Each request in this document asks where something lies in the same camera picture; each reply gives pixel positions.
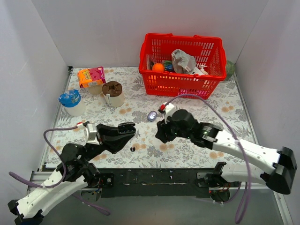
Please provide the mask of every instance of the orange box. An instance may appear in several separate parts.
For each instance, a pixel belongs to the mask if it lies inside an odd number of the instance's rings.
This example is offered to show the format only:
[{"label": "orange box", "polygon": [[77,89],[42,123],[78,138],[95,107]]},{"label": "orange box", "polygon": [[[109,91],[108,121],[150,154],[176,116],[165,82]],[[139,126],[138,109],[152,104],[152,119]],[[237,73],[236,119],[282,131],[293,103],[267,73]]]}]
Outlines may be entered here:
[{"label": "orange box", "polygon": [[106,83],[103,67],[80,70],[77,77],[80,88],[88,88]]}]

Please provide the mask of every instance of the small white object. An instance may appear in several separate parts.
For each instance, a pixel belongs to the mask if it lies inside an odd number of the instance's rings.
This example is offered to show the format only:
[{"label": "small white object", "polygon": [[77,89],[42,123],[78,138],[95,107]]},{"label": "small white object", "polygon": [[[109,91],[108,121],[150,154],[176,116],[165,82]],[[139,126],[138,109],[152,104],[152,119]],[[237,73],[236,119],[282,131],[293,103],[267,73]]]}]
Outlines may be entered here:
[{"label": "small white object", "polygon": [[204,70],[204,67],[207,67],[205,65],[200,65],[200,71],[205,74],[205,75],[208,75],[208,73]]},{"label": "small white object", "polygon": [[80,102],[73,106],[73,107],[65,107],[65,110],[67,113],[70,114],[70,116],[74,116],[74,117],[77,117],[77,116],[81,116],[82,114],[84,114],[85,110],[86,110],[86,106],[85,106],[85,103],[83,102],[83,100],[81,99]]},{"label": "small white object", "polygon": [[125,97],[124,97],[123,91],[119,96],[111,97],[110,94],[106,94],[106,95],[104,95],[104,98],[105,98],[105,101],[107,102],[107,104],[111,107],[120,107],[125,102]]},{"label": "small white object", "polygon": [[156,111],[151,111],[148,116],[147,116],[147,119],[150,121],[150,122],[153,122],[156,117],[158,116],[157,112]]},{"label": "small white object", "polygon": [[176,112],[176,107],[169,103],[166,107],[165,107],[165,123],[168,123],[168,117],[172,116],[173,113]]},{"label": "small white object", "polygon": [[80,122],[80,123],[77,123],[77,128],[84,129],[85,127],[84,127],[83,123]]},{"label": "small white object", "polygon": [[198,74],[199,76],[205,75],[205,74],[204,74],[200,69],[198,69],[197,67],[195,67],[194,69],[192,69],[191,71],[189,71],[188,74],[190,74],[190,75],[196,75],[196,74]]},{"label": "small white object", "polygon": [[84,136],[86,143],[99,145],[99,141],[97,139],[97,128],[94,123],[88,123],[84,130]]}]

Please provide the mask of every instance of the table surface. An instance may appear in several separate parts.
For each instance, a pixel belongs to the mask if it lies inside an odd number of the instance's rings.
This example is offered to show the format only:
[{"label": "table surface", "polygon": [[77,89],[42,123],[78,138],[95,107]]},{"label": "table surface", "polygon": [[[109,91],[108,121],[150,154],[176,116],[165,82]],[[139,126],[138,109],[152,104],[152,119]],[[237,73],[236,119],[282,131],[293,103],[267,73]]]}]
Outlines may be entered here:
[{"label": "table surface", "polygon": [[[74,68],[68,89],[79,89],[82,100],[87,108],[80,117],[71,117],[64,110],[60,112],[57,123],[59,128],[73,127],[80,121],[103,123],[109,126],[117,126],[123,122],[136,123],[136,135],[123,150],[117,154],[104,151],[101,155],[91,160],[100,168],[138,168],[138,167],[162,167],[162,168],[200,168],[215,167],[217,162],[224,161],[231,164],[242,164],[243,160],[231,155],[217,152],[193,145],[189,140],[176,138],[172,142],[163,144],[155,138],[157,131],[156,122],[149,122],[147,115],[150,111],[157,111],[159,106],[170,97],[147,95],[143,84],[143,78],[137,67],[112,67],[105,68],[107,81],[117,81],[122,84],[125,103],[118,108],[109,107],[103,94],[91,95],[86,89],[80,89],[77,73],[84,68]],[[222,117],[232,126],[237,136],[250,142],[254,142],[251,128],[248,123],[237,85],[232,78],[229,81],[220,82],[216,87],[208,103],[213,106]],[[198,99],[178,98],[173,102],[178,109],[186,109],[193,114],[195,119],[202,122],[210,122],[225,130],[221,120]],[[57,131],[52,138],[52,144],[61,152],[67,143],[85,144],[83,130]],[[46,168],[55,168],[60,163],[53,150],[48,149]]]}]

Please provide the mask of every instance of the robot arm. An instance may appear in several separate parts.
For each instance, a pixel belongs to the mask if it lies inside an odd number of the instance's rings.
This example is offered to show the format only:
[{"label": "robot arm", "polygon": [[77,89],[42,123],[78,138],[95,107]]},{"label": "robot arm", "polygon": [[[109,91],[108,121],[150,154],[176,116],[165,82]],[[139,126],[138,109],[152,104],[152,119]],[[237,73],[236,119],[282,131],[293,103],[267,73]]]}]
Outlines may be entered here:
[{"label": "robot arm", "polygon": [[[231,134],[211,123],[198,123],[193,115],[186,110],[175,109],[168,104],[160,110],[165,119],[157,123],[156,138],[163,143],[172,141],[175,137],[190,139],[199,147],[221,151],[243,159],[243,155]],[[265,184],[273,191],[290,194],[297,164],[293,151],[286,147],[282,150],[265,148],[245,140],[240,140],[251,166],[252,181]],[[202,186],[216,187],[234,181],[247,181],[248,174],[245,165],[229,165],[218,163],[212,174],[207,174],[199,180]]]},{"label": "robot arm", "polygon": [[[8,207],[17,218],[16,225],[38,225],[43,217],[58,203],[72,195],[77,190],[88,187],[109,187],[110,180],[107,174],[102,174],[89,163],[95,156],[104,150],[117,153],[122,150],[127,142],[135,135],[134,123],[119,124],[118,127],[109,127],[103,124],[95,126],[90,123],[77,124],[85,128],[86,144],[66,144],[60,158],[66,165],[66,176],[59,185],[53,188],[36,188],[29,195],[20,200],[12,200]],[[42,186],[58,183],[63,176],[63,166],[60,164]]]}]

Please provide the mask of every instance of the gray floor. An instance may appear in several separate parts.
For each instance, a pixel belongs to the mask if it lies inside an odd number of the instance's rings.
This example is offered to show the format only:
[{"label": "gray floor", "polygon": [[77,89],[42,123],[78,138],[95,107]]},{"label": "gray floor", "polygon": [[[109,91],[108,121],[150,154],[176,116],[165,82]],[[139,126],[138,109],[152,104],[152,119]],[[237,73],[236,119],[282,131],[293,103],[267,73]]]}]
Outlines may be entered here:
[{"label": "gray floor", "polygon": [[[192,197],[116,197],[99,199],[98,205],[111,209],[104,216],[69,197],[44,218],[43,225],[231,225],[240,202],[227,205],[200,202]],[[282,225],[272,191],[252,190],[252,198],[241,225]]]}]

